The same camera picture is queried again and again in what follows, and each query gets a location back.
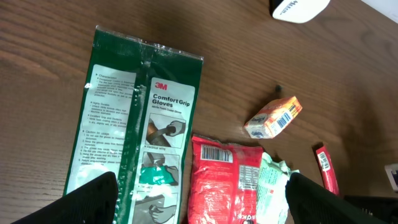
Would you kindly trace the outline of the green-lid white jar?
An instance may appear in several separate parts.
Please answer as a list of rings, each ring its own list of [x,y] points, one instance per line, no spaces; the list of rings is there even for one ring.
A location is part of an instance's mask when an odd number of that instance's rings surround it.
[[[389,164],[384,166],[387,177],[389,179],[389,182],[391,184],[391,187],[395,193],[398,192],[398,176],[397,176],[397,170],[398,170],[398,163],[395,164]]]

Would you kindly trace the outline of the green white snack bag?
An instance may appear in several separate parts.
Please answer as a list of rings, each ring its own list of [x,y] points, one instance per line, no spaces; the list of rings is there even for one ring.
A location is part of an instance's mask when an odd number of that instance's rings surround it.
[[[112,172],[112,223],[178,223],[203,61],[97,26],[64,192]]]

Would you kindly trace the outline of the small red wrapper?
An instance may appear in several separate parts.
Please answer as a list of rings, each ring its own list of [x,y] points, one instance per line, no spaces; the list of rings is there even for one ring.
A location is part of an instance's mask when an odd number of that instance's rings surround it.
[[[337,183],[335,170],[331,162],[330,154],[325,146],[320,147],[315,151],[318,166],[322,175],[324,187],[335,195],[340,194],[340,189]]]

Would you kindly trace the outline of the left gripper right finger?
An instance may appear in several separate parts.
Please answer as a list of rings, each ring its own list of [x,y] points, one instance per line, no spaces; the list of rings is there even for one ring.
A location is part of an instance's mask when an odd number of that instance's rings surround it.
[[[290,176],[285,196],[295,224],[383,224],[300,173]]]

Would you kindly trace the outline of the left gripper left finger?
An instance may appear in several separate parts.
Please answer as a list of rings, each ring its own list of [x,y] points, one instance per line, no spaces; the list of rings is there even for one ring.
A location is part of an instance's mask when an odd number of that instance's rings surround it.
[[[12,224],[111,224],[117,199],[116,176],[105,172]]]

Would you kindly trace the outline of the orange white small packet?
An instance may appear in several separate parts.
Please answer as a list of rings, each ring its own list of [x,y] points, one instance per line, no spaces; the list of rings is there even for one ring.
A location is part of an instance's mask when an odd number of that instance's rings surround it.
[[[301,112],[302,106],[295,96],[281,98],[266,104],[245,125],[253,139],[273,139]]]

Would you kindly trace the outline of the red snack packet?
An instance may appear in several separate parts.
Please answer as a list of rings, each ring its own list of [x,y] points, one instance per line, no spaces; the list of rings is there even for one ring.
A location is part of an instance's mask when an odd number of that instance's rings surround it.
[[[194,135],[189,223],[256,223],[263,148]]]

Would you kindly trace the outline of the teal white snack packet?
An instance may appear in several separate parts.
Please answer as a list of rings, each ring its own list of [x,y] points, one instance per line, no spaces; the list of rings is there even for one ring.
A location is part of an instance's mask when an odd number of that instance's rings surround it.
[[[257,184],[257,223],[285,223],[289,212],[285,186],[294,172],[299,170],[291,170],[285,161],[274,162],[270,155],[262,153]]]

